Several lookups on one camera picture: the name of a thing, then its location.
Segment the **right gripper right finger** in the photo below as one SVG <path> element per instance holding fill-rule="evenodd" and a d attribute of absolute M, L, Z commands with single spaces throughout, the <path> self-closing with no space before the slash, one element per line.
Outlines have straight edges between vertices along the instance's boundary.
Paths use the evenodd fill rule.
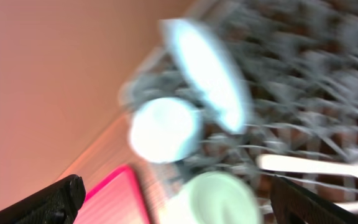
<path fill-rule="evenodd" d="M 358 201 L 358 179 L 338 175 L 273 175 L 270 202 L 278 224 L 358 224 L 358 212 L 336 202 Z"/>

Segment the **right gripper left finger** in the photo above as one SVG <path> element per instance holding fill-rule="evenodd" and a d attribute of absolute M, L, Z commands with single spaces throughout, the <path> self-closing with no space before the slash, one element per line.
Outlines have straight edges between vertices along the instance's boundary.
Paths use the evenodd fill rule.
<path fill-rule="evenodd" d="M 83 179 L 69 175 L 0 211 L 0 224 L 73 224 L 85 202 Z"/>

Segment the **mint green bowl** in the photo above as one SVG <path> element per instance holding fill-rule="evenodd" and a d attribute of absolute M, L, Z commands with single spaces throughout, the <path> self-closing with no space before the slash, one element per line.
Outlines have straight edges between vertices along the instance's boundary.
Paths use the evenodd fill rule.
<path fill-rule="evenodd" d="M 170 199 L 169 224 L 262 224 L 253 190 L 239 178 L 221 171 L 205 172 L 187 182 Z"/>

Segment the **white plastic spoon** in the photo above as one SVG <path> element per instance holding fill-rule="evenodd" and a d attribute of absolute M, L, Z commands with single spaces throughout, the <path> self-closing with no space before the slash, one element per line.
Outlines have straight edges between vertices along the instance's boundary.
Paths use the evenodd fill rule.
<path fill-rule="evenodd" d="M 358 162 L 345 164 L 273 154 L 262 154 L 258 156 L 255 161 L 258 167 L 263 170 L 343 175 L 358 178 Z"/>

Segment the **light blue small bowl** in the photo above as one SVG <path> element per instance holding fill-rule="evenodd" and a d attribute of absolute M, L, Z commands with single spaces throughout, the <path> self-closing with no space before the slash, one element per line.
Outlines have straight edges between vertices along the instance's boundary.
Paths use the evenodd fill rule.
<path fill-rule="evenodd" d="M 165 97 L 144 103 L 133 115 L 129 144 L 148 162 L 176 162 L 194 154 L 203 133 L 199 110 L 181 98 Z"/>

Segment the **light blue plate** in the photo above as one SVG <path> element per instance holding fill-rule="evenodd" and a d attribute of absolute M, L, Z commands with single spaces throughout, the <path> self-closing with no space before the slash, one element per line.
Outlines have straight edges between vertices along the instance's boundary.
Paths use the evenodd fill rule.
<path fill-rule="evenodd" d="M 244 134 L 253 117 L 249 86 L 226 46 L 194 19 L 165 19 L 160 28 L 173 61 L 213 111 L 214 122 L 230 134 Z"/>

